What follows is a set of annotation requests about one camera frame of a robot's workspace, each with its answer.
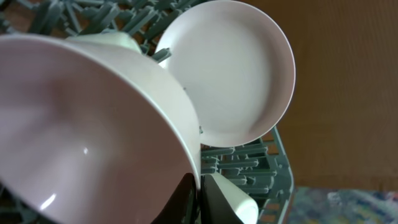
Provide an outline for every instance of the dish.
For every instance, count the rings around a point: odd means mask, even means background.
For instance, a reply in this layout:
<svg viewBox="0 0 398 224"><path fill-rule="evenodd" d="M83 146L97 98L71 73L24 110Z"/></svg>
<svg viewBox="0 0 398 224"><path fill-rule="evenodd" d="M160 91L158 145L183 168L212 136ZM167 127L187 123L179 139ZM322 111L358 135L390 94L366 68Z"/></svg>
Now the dish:
<svg viewBox="0 0 398 224"><path fill-rule="evenodd" d="M198 119L178 82L124 47L0 37L0 181L59 223L150 223L186 173Z"/></svg>
<svg viewBox="0 0 398 224"><path fill-rule="evenodd" d="M160 63L184 87L198 113L201 143L238 146L262 136L292 98L295 65L279 26L237 1L199 4L171 23L157 45Z"/></svg>

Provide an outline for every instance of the brown background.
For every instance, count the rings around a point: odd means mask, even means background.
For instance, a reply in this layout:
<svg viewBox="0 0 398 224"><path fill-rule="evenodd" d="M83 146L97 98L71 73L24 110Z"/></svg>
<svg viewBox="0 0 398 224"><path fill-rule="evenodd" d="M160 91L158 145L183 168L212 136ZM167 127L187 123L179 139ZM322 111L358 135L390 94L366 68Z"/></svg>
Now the brown background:
<svg viewBox="0 0 398 224"><path fill-rule="evenodd" d="M245 0L285 32L294 97L278 124L296 185L398 189L398 1Z"/></svg>

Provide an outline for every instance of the colorful fabric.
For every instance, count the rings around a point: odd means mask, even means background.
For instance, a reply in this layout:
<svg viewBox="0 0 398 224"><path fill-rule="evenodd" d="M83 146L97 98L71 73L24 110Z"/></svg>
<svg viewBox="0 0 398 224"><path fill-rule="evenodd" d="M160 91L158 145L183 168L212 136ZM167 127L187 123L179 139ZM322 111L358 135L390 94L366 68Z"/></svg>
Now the colorful fabric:
<svg viewBox="0 0 398 224"><path fill-rule="evenodd" d="M299 187L287 223L398 224L398 192Z"/></svg>

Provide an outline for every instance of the black object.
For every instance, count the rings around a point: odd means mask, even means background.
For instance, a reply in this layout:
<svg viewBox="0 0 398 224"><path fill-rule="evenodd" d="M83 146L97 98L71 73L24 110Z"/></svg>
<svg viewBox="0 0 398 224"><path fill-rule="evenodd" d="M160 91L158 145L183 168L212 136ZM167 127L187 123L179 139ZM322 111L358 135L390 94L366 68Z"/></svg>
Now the black object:
<svg viewBox="0 0 398 224"><path fill-rule="evenodd" d="M204 224L242 223L210 174L201 177L200 211Z"/></svg>
<svg viewBox="0 0 398 224"><path fill-rule="evenodd" d="M197 218L197 188L193 174L184 175L166 206L152 224L195 223Z"/></svg>
<svg viewBox="0 0 398 224"><path fill-rule="evenodd" d="M11 3L12 0L3 0L2 3L0 3L0 12L4 11Z"/></svg>

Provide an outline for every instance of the white plate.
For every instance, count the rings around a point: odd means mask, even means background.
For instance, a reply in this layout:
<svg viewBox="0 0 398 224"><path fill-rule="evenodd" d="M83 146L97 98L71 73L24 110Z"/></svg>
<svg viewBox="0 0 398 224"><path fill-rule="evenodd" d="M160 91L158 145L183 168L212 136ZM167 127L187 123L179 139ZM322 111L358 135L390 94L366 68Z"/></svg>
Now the white plate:
<svg viewBox="0 0 398 224"><path fill-rule="evenodd" d="M290 45L265 13L236 1L212 1L173 21L157 50L160 65L186 88L203 130L201 143L230 147L268 132L293 94Z"/></svg>

